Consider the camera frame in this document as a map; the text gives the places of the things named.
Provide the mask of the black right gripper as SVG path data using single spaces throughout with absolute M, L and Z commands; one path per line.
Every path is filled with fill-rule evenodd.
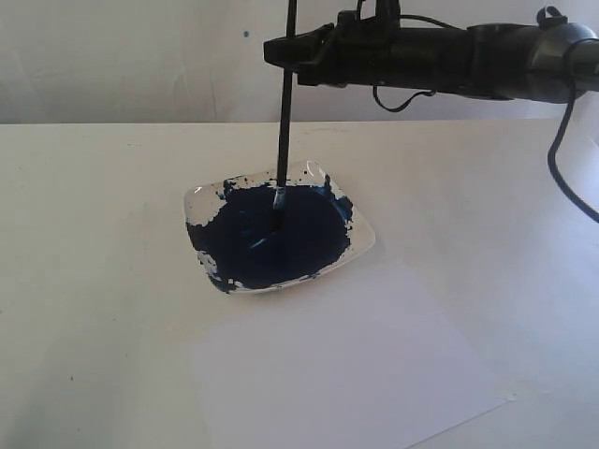
M 298 84 L 342 89 L 384 86 L 451 93 L 467 82 L 472 34 L 463 29 L 403 27 L 353 11 L 338 14 L 335 32 L 327 23 L 263 44 L 266 64 L 297 70 Z M 323 64 L 311 62 L 326 41 Z

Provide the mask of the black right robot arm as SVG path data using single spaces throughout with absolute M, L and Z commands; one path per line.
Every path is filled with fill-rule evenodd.
M 301 85 L 363 85 L 509 101 L 564 104 L 598 89 L 598 37 L 548 7 L 535 25 L 486 23 L 468 28 L 404 26 L 396 8 L 263 45 L 266 63 Z

